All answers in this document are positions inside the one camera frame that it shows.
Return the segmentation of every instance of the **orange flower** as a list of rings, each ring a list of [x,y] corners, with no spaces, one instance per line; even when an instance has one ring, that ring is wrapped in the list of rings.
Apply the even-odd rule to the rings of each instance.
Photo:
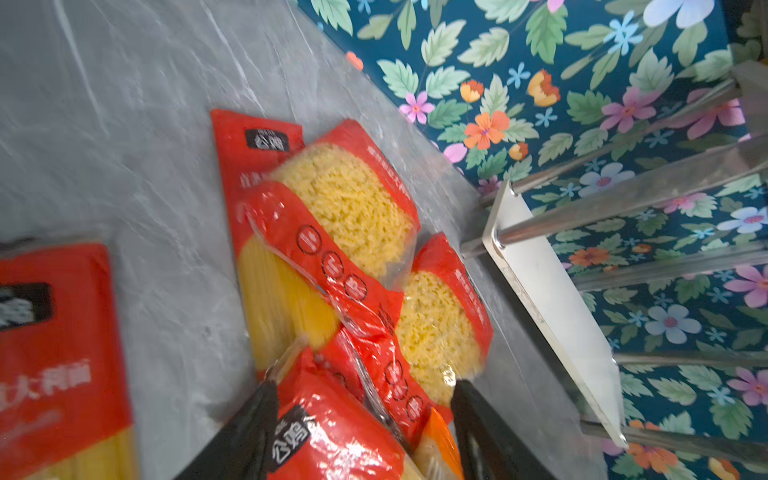
[[[552,85],[552,75],[540,70],[528,82],[528,94],[539,107],[550,107],[560,101],[560,89]]]
[[[475,117],[476,124],[467,125],[464,134],[468,135],[464,140],[467,148],[477,146],[479,150],[488,150],[491,142],[497,144],[504,139],[504,131],[509,128],[509,117],[504,112],[495,111],[493,116],[488,112]]]
[[[509,149],[509,156],[514,161],[520,161],[528,156],[528,144],[514,144]]]
[[[468,104],[471,104],[472,102],[480,100],[482,92],[485,91],[485,88],[482,86],[482,83],[470,80],[462,83],[462,87],[459,89],[459,91],[462,93],[462,98],[464,101]]]
[[[632,420],[629,422],[629,425],[636,429],[643,428],[643,422],[640,420]],[[645,424],[645,429],[655,430],[657,432],[661,431],[659,427],[651,422]],[[635,463],[646,470],[652,468],[656,473],[669,472],[670,467],[677,464],[677,455],[669,450],[660,449],[658,447],[649,447],[631,443],[629,444],[629,449],[627,451],[634,457]]]
[[[648,245],[647,243],[641,243],[640,245],[635,245],[632,247],[632,251],[635,253],[648,253],[654,248],[651,245]]]
[[[579,250],[568,259],[574,265],[590,266],[605,263],[610,256],[611,254],[604,248],[589,247],[586,250]]]

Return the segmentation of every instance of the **metal rod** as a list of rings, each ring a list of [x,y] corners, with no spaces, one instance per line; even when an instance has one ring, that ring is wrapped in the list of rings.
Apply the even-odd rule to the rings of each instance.
[[[586,435],[609,438],[608,433],[599,423],[581,422],[581,431]],[[741,442],[720,437],[699,437],[635,427],[622,427],[621,431],[630,443],[768,467],[768,443],[764,442]]]
[[[763,263],[768,263],[768,241],[759,240],[745,245],[693,253],[685,257],[625,266],[610,272],[587,273],[575,276],[573,281],[578,291],[593,292],[620,286],[639,285],[653,280],[678,278],[694,273],[727,270],[737,265],[760,265]]]
[[[714,368],[742,366],[744,368],[768,367],[768,352],[663,352],[663,353],[614,353],[619,365],[678,366],[704,365]]]
[[[498,231],[507,245],[718,187],[768,167],[768,135],[705,151]]]
[[[667,128],[669,125],[679,121],[681,118],[687,117],[699,111],[708,110],[712,107],[717,107],[729,100],[738,98],[739,96],[741,96],[741,90],[737,87],[736,82],[732,78],[728,78],[727,80],[724,80],[715,85],[712,90],[708,91],[694,103],[686,105],[676,114],[671,115],[670,117],[655,121],[653,124],[643,129],[642,131],[638,131],[636,134],[627,137],[624,142],[609,143],[608,145],[598,148],[589,154],[576,157],[571,161],[564,162],[563,164],[559,164],[555,167],[538,172],[537,174],[533,174],[518,182],[515,182],[512,185],[512,188],[517,194],[523,194],[524,192],[554,180],[556,177],[559,177],[562,174],[575,169],[576,167],[580,167],[581,165],[586,164],[588,161],[603,157],[604,155],[612,152],[613,149],[618,148],[625,143],[629,143],[631,141],[641,141],[647,135],[652,134],[655,131],[659,131],[662,128]],[[490,204],[493,202],[493,199],[488,198],[488,196],[481,197],[481,205],[485,206],[483,202]]]

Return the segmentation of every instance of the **blue flower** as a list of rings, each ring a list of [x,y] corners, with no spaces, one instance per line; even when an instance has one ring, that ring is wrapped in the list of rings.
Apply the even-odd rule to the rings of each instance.
[[[507,79],[507,85],[515,84],[515,88],[520,88],[520,83],[523,80],[528,80],[531,77],[530,71],[524,71],[525,63],[520,62],[520,65],[518,65],[518,69],[515,70],[514,68],[509,69],[509,78]]]
[[[766,194],[766,189],[764,187],[758,187],[758,188],[750,189],[750,191],[746,192],[744,196],[749,198],[750,200],[757,200],[758,197],[762,197],[765,194]]]
[[[641,214],[635,215],[634,217],[637,218],[638,220],[650,220],[651,218],[656,217],[656,212],[654,212],[651,209],[648,209]]]
[[[611,40],[615,42],[614,46],[608,49],[608,53],[614,53],[620,48],[621,54],[626,55],[629,52],[629,44],[637,45],[643,41],[643,35],[635,35],[639,25],[637,23],[630,24],[632,17],[634,17],[634,11],[630,10],[621,23],[616,18],[611,20],[609,25],[613,31],[603,39],[603,43],[608,43]]]
[[[674,112],[680,110],[680,107],[682,106],[683,106],[683,102],[678,101],[678,102],[675,102],[671,107],[661,107],[660,108],[661,113],[659,113],[658,118],[669,117]]]
[[[729,393],[730,389],[724,386],[719,389],[712,389],[712,392],[707,393],[707,395],[720,404],[720,406],[724,406],[726,403],[736,403],[736,400],[728,396]]]
[[[731,280],[736,279],[736,277],[733,276],[733,270],[718,270],[715,272],[714,277],[721,282],[730,282]]]
[[[653,148],[657,145],[666,145],[670,143],[669,140],[667,140],[672,134],[674,133],[674,130],[667,130],[664,133],[661,133],[661,131],[655,131],[650,138],[646,138],[644,142],[648,144],[648,147]]]
[[[666,293],[659,293],[658,295],[654,295],[654,305],[658,305],[661,308],[667,308],[669,305],[672,305],[674,303],[674,300],[671,298],[667,298]]]
[[[707,296],[712,299],[712,303],[722,302],[727,305],[729,303],[728,297],[733,296],[733,292],[714,287],[711,292],[707,292]]]
[[[637,326],[643,326],[643,322],[647,322],[648,317],[638,310],[637,312],[629,312],[629,323],[634,323]]]
[[[710,227],[705,230],[694,230],[694,232],[690,236],[696,237],[699,240],[704,240],[707,237],[712,237],[714,234],[715,234],[715,229]]]
[[[573,185],[573,183],[569,183],[567,187],[560,187],[560,194],[561,197],[565,197],[568,195],[569,197],[573,198],[573,196],[576,194],[576,191],[581,189],[581,185]]]
[[[607,163],[607,160],[598,160],[594,159],[593,161],[587,162],[587,171],[596,171],[599,172],[601,167]]]
[[[715,327],[710,328],[704,333],[706,333],[707,336],[710,337],[711,342],[720,342],[720,343],[725,342],[725,337],[728,336],[727,333],[720,332]]]
[[[538,127],[539,125],[544,125],[545,128],[549,127],[549,122],[555,121],[558,119],[557,115],[552,114],[552,107],[547,108],[547,110],[544,111],[543,114],[536,114],[537,121],[535,125]]]

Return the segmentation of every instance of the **floral wallpaper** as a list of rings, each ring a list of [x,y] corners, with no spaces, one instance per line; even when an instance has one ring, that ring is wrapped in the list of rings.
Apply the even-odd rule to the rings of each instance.
[[[722,0],[298,0],[356,68],[482,194],[624,142],[762,58],[749,2]],[[669,162],[748,138],[738,100],[682,118],[524,194],[534,214]],[[572,276],[740,245],[768,233],[756,176],[552,235]],[[762,350],[768,267],[739,266],[585,293],[622,351]],[[627,421],[768,441],[768,370],[622,372]],[[732,465],[605,446],[611,478],[766,478]]]

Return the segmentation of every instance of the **marble countertop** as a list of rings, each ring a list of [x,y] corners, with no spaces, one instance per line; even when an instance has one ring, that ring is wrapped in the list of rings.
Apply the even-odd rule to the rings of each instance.
[[[178,473],[255,381],[210,109],[299,123],[307,141],[355,118],[412,192],[423,237],[457,247],[479,232],[477,193],[282,0],[13,2],[0,71],[0,235],[112,226],[146,479]],[[477,387],[555,476],[607,478],[524,309],[492,263],[467,267],[496,328]]]

